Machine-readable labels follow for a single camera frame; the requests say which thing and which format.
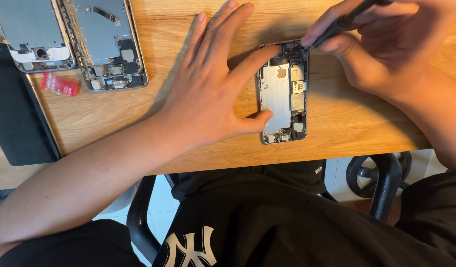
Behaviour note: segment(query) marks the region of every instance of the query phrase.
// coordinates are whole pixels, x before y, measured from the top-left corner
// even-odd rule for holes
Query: phone screen assembly
[[[307,135],[308,51],[300,40],[266,45],[280,45],[282,53],[256,74],[260,110],[274,113],[261,132],[262,140],[265,144],[302,140]]]
[[[58,1],[90,90],[147,85],[130,0]]]
[[[0,43],[0,147],[12,166],[61,159],[56,138],[28,74]]]
[[[0,0],[4,43],[26,73],[77,66],[56,0]]]

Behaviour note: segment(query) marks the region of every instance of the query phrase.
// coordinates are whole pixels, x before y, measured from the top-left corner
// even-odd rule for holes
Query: precision screwdriver
[[[356,16],[362,14],[363,12],[367,11],[373,5],[379,6],[387,6],[390,5],[392,2],[389,0],[364,0],[361,2],[355,9],[351,10],[350,13],[347,15],[343,15],[336,19],[330,26],[322,33],[317,40],[312,44],[312,46],[308,49],[308,51],[319,47],[325,40],[336,36],[340,33],[343,33],[353,22]]]

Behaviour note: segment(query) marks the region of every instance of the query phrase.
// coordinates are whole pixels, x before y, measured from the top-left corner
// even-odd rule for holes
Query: wooden table surface
[[[216,17],[223,0],[132,0],[149,85],[143,89],[93,93],[84,85],[76,97],[40,91],[64,155],[140,122],[164,104],[186,49],[195,15]],[[255,11],[236,36],[229,66],[257,45],[302,37],[337,0],[254,0]],[[456,22],[433,64],[456,78]],[[79,70],[60,72],[79,80]],[[41,74],[33,75],[36,85]],[[239,117],[258,112],[253,81],[234,106]],[[165,129],[154,129],[163,134]],[[310,56],[308,135],[302,141],[264,145],[249,134],[185,153],[152,174],[306,161],[430,148],[419,129],[394,106],[352,88],[341,64],[315,49]],[[0,149],[0,189],[15,188],[44,165],[11,167]]]

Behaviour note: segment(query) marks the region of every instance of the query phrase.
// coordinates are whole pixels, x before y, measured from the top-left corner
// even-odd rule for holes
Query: ny logo
[[[175,254],[177,249],[184,254],[182,264],[180,264],[180,267],[187,267],[189,265],[189,262],[192,262],[192,264],[195,267],[205,267],[201,259],[203,260],[203,262],[207,263],[208,266],[213,266],[217,262],[215,256],[213,255],[213,252],[211,251],[210,245],[210,237],[213,230],[214,229],[212,227],[203,227],[203,252],[195,251],[195,245],[193,241],[195,233],[190,233],[183,236],[185,238],[186,246],[182,246],[182,244],[178,241],[178,238],[175,235],[175,233],[169,235],[169,237],[167,237],[167,239],[164,242],[169,247],[169,255],[166,259],[164,267],[175,267]]]

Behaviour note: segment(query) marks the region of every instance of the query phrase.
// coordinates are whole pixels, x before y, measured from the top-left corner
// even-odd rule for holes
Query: red wrapper
[[[45,72],[42,79],[42,90],[51,90],[53,93],[58,95],[77,95],[76,83],[67,80],[63,77],[56,76],[51,72]]]

